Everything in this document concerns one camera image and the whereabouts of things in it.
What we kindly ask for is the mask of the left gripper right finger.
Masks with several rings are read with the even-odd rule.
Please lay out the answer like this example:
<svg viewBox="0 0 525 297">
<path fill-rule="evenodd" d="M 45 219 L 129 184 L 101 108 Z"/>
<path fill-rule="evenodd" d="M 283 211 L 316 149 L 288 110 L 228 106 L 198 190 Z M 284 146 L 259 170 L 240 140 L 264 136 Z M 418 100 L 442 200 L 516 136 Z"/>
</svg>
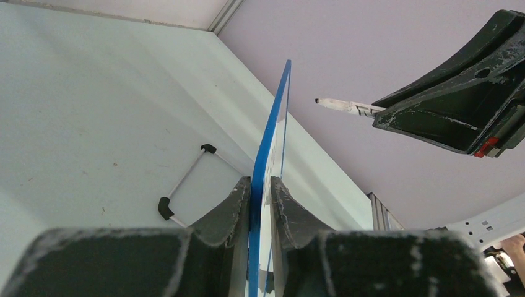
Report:
<svg viewBox="0 0 525 297">
<path fill-rule="evenodd" d="M 500 296 L 480 253 L 446 230 L 337 231 L 271 178 L 276 296 Z"/>
</svg>

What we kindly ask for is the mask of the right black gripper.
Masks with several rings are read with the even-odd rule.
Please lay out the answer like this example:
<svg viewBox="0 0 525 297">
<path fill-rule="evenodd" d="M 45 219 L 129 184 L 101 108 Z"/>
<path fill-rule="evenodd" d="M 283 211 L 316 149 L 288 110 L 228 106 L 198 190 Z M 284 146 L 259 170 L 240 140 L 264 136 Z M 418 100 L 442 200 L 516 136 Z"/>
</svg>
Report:
<svg viewBox="0 0 525 297">
<path fill-rule="evenodd" d="M 377 129 L 477 158 L 524 139 L 524 13 L 500 9 L 458 52 L 373 103 Z"/>
</svg>

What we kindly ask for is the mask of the blue framed whiteboard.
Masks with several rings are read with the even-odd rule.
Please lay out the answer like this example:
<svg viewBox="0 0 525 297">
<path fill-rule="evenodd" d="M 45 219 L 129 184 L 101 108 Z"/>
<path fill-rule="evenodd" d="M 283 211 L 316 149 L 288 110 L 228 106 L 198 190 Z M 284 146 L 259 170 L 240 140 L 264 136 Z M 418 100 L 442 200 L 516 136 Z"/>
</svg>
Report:
<svg viewBox="0 0 525 297">
<path fill-rule="evenodd" d="M 259 145 L 251 178 L 248 296 L 268 296 L 272 268 L 271 178 L 282 177 L 292 61 L 287 60 Z"/>
</svg>

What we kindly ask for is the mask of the black whiteboard marker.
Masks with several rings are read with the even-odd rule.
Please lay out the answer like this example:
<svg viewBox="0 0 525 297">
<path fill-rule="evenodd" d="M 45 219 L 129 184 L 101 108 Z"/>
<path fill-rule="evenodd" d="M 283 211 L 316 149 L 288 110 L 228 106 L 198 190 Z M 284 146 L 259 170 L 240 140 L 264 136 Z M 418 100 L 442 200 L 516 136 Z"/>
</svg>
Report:
<svg viewBox="0 0 525 297">
<path fill-rule="evenodd" d="M 315 103 L 331 110 L 342 111 L 366 118 L 375 118 L 378 113 L 385 110 L 385 108 L 379 106 L 367 105 L 354 101 L 336 100 L 332 98 L 315 98 Z"/>
</svg>

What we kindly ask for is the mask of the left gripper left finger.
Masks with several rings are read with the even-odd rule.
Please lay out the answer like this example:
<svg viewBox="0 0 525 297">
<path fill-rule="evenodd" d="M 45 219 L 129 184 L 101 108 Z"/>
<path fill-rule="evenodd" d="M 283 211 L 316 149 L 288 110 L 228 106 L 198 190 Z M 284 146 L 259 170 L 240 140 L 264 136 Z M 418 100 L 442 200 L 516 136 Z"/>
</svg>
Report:
<svg viewBox="0 0 525 297">
<path fill-rule="evenodd" d="M 55 228 L 37 236 L 4 296 L 244 296 L 251 179 L 187 228 Z"/>
</svg>

